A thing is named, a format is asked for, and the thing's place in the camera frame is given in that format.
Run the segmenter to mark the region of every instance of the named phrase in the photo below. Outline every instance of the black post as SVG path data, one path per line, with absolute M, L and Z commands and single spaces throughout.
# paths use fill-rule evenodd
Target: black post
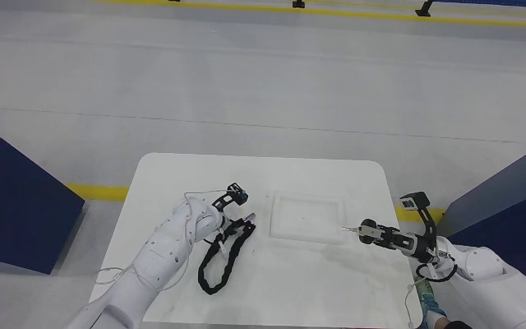
M 293 1 L 293 8 L 305 8 L 305 2 L 302 0 Z
M 427 0 L 422 4 L 422 8 L 415 10 L 418 16 L 422 17 L 431 17 L 431 14 L 429 13 L 429 8 L 431 8 L 431 5 L 433 4 L 433 0 Z

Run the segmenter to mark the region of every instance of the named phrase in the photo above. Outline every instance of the white tray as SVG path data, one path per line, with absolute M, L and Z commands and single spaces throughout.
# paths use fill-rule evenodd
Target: white tray
M 270 236 L 317 243 L 342 244 L 347 225 L 341 197 L 277 192 L 272 206 Z

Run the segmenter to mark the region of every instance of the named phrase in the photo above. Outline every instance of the black cable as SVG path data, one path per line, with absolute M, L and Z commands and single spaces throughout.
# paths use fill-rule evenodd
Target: black cable
M 442 279 L 432 279 L 432 278 L 428 278 L 426 276 L 423 276 L 422 274 L 420 274 L 420 270 L 424 267 L 426 267 L 427 264 L 420 264 L 418 267 L 417 267 L 417 276 L 420 276 L 421 278 L 423 279 L 426 279 L 430 282 L 436 282 L 436 283 L 440 283 L 440 282 L 446 282 L 448 281 L 449 279 L 451 279 L 454 274 L 457 272 L 457 270 L 459 269 L 458 265 L 457 264 L 454 264 L 453 265 L 453 270 L 451 270 L 451 273 L 448 274 L 446 277 L 443 277 Z
M 232 247 L 230 248 L 230 253 L 228 254 L 228 263 L 224 268 L 223 275 L 221 276 L 221 282 L 214 287 L 210 287 L 205 278 L 206 266 L 212 260 L 215 254 L 219 252 L 219 242 L 224 243 L 229 236 L 235 235 L 237 233 L 237 229 L 241 227 L 243 227 L 242 234 L 234 241 Z M 247 222 L 245 222 L 243 219 L 236 221 L 232 220 L 232 224 L 230 224 L 230 226 L 226 228 L 222 234 L 219 233 L 215 236 L 214 242 L 210 245 L 203 262 L 199 266 L 199 271 L 197 272 L 197 282 L 203 291 L 205 291 L 207 294 L 215 294 L 226 286 L 228 278 L 232 273 L 233 264 L 236 262 L 236 258 L 239 256 L 239 252 L 241 251 L 241 247 L 251 236 L 252 232 L 254 232 L 255 228 L 256 226 L 251 222 L 251 220 Z

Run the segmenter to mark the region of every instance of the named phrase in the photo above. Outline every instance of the black strap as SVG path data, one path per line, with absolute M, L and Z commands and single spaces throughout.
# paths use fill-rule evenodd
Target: black strap
M 208 285 L 208 282 L 205 279 L 205 268 L 208 265 L 208 263 L 212 260 L 212 258 L 215 256 L 215 254 L 219 252 L 220 250 L 219 241 L 221 241 L 221 243 L 224 243 L 228 239 L 229 236 L 236 234 L 237 229 L 240 227 L 243 227 L 243 233 L 236 239 L 236 241 L 234 241 L 232 247 L 230 248 L 230 253 L 228 254 L 228 263 L 227 263 L 227 266 L 224 268 L 224 273 L 223 273 L 223 276 L 221 277 L 221 282 L 215 287 L 210 287 Z M 239 251 L 241 251 L 241 247 L 243 246 L 245 241 L 248 239 L 248 237 L 251 236 L 252 232 L 254 232 L 255 228 L 256 226 L 251 220 L 244 221 L 243 219 L 240 219 L 240 220 L 234 221 L 224 231 L 224 234 L 219 233 L 215 236 L 214 242 L 210 245 L 208 252 L 206 252 L 205 258 L 203 259 L 203 262 L 199 266 L 199 272 L 197 273 L 197 282 L 199 282 L 199 285 L 207 294 L 215 294 L 221 289 L 223 289 L 223 287 L 226 286 L 228 282 L 228 278 L 230 277 L 230 274 L 232 273 L 233 264 L 239 255 Z

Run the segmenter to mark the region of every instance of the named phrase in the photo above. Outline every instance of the floor marking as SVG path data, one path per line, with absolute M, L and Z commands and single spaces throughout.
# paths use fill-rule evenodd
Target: floor marking
M 489 26 L 507 26 L 507 27 L 526 27 L 526 21 L 498 21 L 478 18 L 458 18 L 458 17 L 419 17 L 412 14 L 388 14 L 381 12 L 351 12 L 338 11 L 330 9 L 299 9 L 286 7 L 271 6 L 251 6 L 227 3 L 201 3 L 201 2 L 175 2 L 169 0 L 95 0 L 96 2 L 105 3 L 126 3 L 136 5 L 155 5 L 155 6 L 179 6 L 194 7 L 204 9 L 219 10 L 236 10 L 236 11 L 253 11 L 253 12 L 278 12 L 278 13 L 295 13 L 300 15 L 324 15 L 324 16 L 344 16 L 356 18 L 369 18 L 388 21 L 421 21 L 426 23 L 450 23 L 464 25 L 489 25 Z
M 128 188 L 124 186 L 86 184 L 66 184 L 66 186 L 83 199 L 88 200 L 124 202 L 128 194 Z M 422 222 L 416 211 L 406 211 L 402 206 L 395 206 L 394 208 L 399 221 Z M 429 213 L 437 224 L 444 212 L 445 209 L 429 209 Z

